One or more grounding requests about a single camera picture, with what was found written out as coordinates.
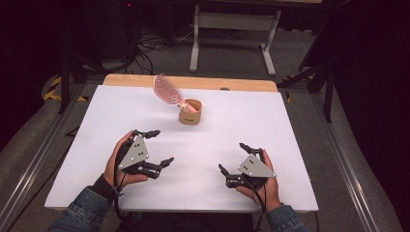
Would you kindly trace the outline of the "aluminium floor rail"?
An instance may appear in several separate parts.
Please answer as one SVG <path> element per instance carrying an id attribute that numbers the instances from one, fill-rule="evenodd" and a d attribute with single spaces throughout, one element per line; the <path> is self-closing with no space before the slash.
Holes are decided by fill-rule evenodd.
<path id="1" fill-rule="evenodd" d="M 351 166 L 348 157 L 342 152 L 340 148 L 335 129 L 333 125 L 327 121 L 327 118 L 323 111 L 324 105 L 321 101 L 320 96 L 317 94 L 312 94 L 310 98 L 315 107 L 316 112 L 319 115 L 319 118 L 321 119 L 323 128 L 330 139 L 336 157 L 338 169 L 347 187 L 350 198 L 358 213 L 359 219 L 363 225 L 364 230 L 366 232 L 380 232 L 376 224 L 376 221 L 373 217 L 373 214 L 371 213 L 370 208 L 368 207 L 366 196 L 356 176 L 356 173 L 354 172 L 354 169 Z"/>
<path id="2" fill-rule="evenodd" d="M 44 161 L 49 154 L 49 150 L 55 142 L 57 134 L 70 114 L 70 111 L 75 105 L 78 97 L 81 95 L 84 87 L 85 84 L 74 85 L 73 91 L 67 96 L 68 103 L 66 108 L 62 113 L 58 113 L 56 115 L 55 120 L 51 124 L 51 127 L 44 137 L 40 147 L 36 150 L 34 157 L 30 159 L 27 169 L 18 179 L 13 193 L 0 212 L 0 232 L 6 232 L 8 227 L 11 225 L 18 208 L 40 172 Z"/>

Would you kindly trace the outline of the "person's right hand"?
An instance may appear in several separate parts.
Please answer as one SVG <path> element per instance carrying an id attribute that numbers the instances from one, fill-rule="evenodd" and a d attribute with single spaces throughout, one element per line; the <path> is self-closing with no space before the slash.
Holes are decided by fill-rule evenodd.
<path id="1" fill-rule="evenodd" d="M 242 195 L 251 199 L 262 209 L 264 214 L 270 213 L 281 205 L 278 197 L 278 181 L 276 178 L 269 178 L 266 184 L 257 192 L 242 186 L 236 187 Z"/>

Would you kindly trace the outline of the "pink hairbrush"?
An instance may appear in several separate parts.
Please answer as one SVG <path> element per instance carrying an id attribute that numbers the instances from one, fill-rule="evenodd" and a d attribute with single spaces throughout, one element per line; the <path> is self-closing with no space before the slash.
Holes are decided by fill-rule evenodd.
<path id="1" fill-rule="evenodd" d="M 165 103 L 177 104 L 185 112 L 196 113 L 197 110 L 184 98 L 180 90 L 175 87 L 163 74 L 158 74 L 154 78 L 154 93 Z"/>

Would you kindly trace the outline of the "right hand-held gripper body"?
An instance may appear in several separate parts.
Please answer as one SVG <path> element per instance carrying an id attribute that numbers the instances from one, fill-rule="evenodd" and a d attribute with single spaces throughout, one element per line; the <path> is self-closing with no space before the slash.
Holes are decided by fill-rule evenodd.
<path id="1" fill-rule="evenodd" d="M 263 150 L 255 149 L 256 154 L 249 156 L 239 165 L 240 174 L 230 174 L 225 178 L 228 188 L 234 189 L 238 186 L 248 189 L 260 189 L 269 178 L 276 178 L 277 174 L 265 163 Z"/>

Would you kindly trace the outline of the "person's dark trousers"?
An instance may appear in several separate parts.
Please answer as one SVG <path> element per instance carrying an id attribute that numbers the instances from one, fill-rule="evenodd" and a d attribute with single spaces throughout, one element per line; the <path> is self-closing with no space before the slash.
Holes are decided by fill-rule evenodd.
<path id="1" fill-rule="evenodd" d="M 115 232 L 253 232 L 251 214 L 132 213 Z"/>

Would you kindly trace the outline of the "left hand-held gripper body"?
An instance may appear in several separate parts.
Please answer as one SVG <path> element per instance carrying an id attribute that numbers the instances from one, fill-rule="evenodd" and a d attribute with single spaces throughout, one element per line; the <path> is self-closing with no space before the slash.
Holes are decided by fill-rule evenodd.
<path id="1" fill-rule="evenodd" d="M 161 167 L 157 164 L 147 162 L 150 157 L 143 131 L 134 130 L 132 137 L 124 142 L 117 154 L 115 164 L 119 170 L 126 174 L 143 174 L 149 178 L 157 179 L 161 173 Z"/>

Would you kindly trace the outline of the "black metal stand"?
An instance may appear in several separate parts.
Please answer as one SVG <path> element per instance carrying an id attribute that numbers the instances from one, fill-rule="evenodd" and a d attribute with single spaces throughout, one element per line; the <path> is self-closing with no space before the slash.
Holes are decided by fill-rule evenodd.
<path id="1" fill-rule="evenodd" d="M 333 90 L 335 86 L 335 78 L 332 72 L 332 66 L 329 64 L 316 65 L 312 68 L 303 71 L 290 79 L 283 80 L 278 84 L 279 89 L 284 89 L 292 84 L 301 81 L 309 76 L 312 76 L 311 82 L 307 86 L 307 90 L 311 94 L 318 94 L 323 86 L 326 86 L 325 98 L 323 103 L 323 114 L 328 123 L 332 122 L 331 108 L 333 100 Z"/>
<path id="2" fill-rule="evenodd" d="M 97 74 L 107 75 L 109 71 L 103 68 L 97 63 L 86 59 L 85 57 L 77 53 L 67 53 L 61 56 L 60 59 L 60 68 L 61 68 L 61 91 L 62 91 L 62 100 L 60 104 L 59 113 L 63 114 L 66 109 L 69 107 L 71 102 L 71 90 L 70 90 L 70 77 L 76 83 L 84 84 L 89 76 L 87 74 L 84 65 L 90 67 Z"/>

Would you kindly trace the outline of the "person's left hand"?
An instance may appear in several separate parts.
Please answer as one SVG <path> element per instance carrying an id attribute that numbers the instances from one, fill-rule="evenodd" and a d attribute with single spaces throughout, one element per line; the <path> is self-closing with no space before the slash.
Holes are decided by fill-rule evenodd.
<path id="1" fill-rule="evenodd" d="M 132 131 L 129 131 L 126 135 L 124 135 L 116 143 L 113 152 L 107 161 L 103 176 L 112 187 L 123 189 L 127 185 L 142 183 L 148 180 L 148 177 L 143 174 L 128 175 L 122 170 L 118 170 L 117 165 L 115 164 L 121 145 L 131 137 Z"/>

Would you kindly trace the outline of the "grey metal table frame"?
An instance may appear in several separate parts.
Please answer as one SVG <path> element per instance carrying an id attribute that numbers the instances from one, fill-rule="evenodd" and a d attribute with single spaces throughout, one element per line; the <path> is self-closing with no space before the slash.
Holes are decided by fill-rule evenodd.
<path id="1" fill-rule="evenodd" d="M 190 71 L 192 73 L 197 71 L 200 28 L 265 31 L 267 33 L 267 40 L 260 45 L 260 50 L 268 75 L 274 76 L 277 72 L 270 50 L 278 29 L 280 16 L 281 11 L 275 11 L 270 15 L 207 13 L 202 12 L 200 7 L 196 5 L 193 16 L 193 45 L 190 56 Z"/>

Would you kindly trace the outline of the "yellow black hazard tape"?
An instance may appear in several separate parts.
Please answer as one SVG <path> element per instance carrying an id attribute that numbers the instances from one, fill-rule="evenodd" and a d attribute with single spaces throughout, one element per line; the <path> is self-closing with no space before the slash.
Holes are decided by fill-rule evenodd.
<path id="1" fill-rule="evenodd" d="M 45 94 L 44 94 L 44 96 L 43 96 L 43 99 L 44 99 L 44 100 L 61 101 L 61 100 L 63 99 L 62 96 L 55 94 L 55 91 L 56 91 L 56 89 L 57 89 L 57 87 L 58 87 L 58 85 L 59 85 L 60 83 L 62 83 L 62 76 L 57 76 L 57 77 L 55 77 L 55 78 L 52 80 L 52 82 L 50 83 L 48 89 L 46 90 L 46 92 L 45 92 Z M 87 96 L 79 96 L 79 97 L 77 98 L 77 100 L 78 100 L 79 102 L 87 102 L 87 101 L 89 101 L 89 99 L 90 99 L 90 98 L 87 97 Z"/>
<path id="2" fill-rule="evenodd" d="M 294 77 L 295 77 L 294 75 L 288 75 L 283 80 L 290 80 L 290 79 L 293 79 Z M 302 80 L 307 81 L 307 82 L 311 82 L 313 80 L 313 75 L 309 75 L 308 77 L 304 77 Z M 286 96 L 286 101 L 288 103 L 291 103 L 292 102 L 292 97 L 291 97 L 290 93 L 286 92 L 285 96 Z"/>

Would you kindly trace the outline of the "tan holder with animal figure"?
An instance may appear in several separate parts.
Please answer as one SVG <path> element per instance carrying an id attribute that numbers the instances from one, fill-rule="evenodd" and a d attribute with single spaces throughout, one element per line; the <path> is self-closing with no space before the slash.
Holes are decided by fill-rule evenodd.
<path id="1" fill-rule="evenodd" d="M 198 125 L 201 119 L 202 103 L 195 99 L 187 99 L 178 104 L 179 121 L 184 125 Z"/>

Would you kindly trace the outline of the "white table board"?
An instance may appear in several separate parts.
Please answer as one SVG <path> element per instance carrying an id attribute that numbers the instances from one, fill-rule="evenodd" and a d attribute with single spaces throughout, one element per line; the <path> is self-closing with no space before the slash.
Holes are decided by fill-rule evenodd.
<path id="1" fill-rule="evenodd" d="M 256 205 L 225 184 L 247 157 L 244 145 L 265 149 L 278 175 L 279 198 L 297 212 L 318 208 L 300 148 L 279 93 L 188 89 L 201 101 L 198 125 L 183 125 L 179 109 L 150 88 L 97 88 L 45 201 L 64 209 L 102 174 L 117 141 L 132 130 L 159 131 L 147 140 L 149 160 L 170 160 L 156 180 L 125 187 L 124 211 L 254 212 Z"/>

